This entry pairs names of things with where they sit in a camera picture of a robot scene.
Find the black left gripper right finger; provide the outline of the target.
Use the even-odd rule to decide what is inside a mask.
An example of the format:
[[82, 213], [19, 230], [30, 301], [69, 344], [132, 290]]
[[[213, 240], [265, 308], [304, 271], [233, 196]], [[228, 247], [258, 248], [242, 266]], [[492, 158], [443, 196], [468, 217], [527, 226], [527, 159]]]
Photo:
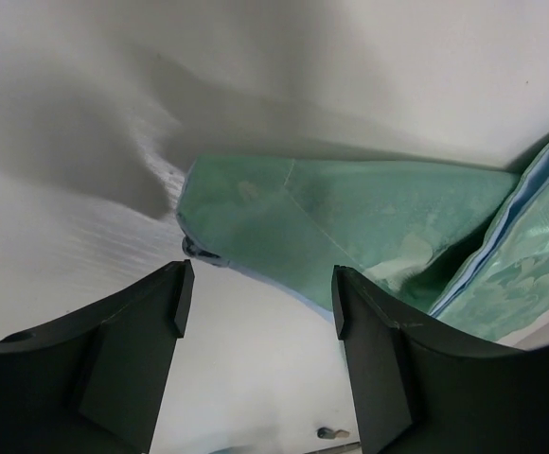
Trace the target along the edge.
[[482, 340], [359, 272], [331, 280], [365, 453], [549, 453], [549, 345]]

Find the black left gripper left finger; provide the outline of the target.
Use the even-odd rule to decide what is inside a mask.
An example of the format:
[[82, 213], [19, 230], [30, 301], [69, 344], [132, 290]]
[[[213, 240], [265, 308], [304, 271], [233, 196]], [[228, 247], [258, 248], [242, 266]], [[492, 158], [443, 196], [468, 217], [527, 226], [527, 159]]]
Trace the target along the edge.
[[172, 262], [0, 340], [0, 453], [148, 452], [193, 283]]

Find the teal green cloth napkin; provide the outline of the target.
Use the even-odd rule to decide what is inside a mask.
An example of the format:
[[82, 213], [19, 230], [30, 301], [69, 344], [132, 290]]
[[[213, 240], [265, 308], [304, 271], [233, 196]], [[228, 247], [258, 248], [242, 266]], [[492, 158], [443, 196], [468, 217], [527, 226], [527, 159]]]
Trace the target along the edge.
[[333, 269], [488, 341], [549, 311], [549, 142], [522, 174], [407, 161], [204, 156], [185, 253], [332, 309]]

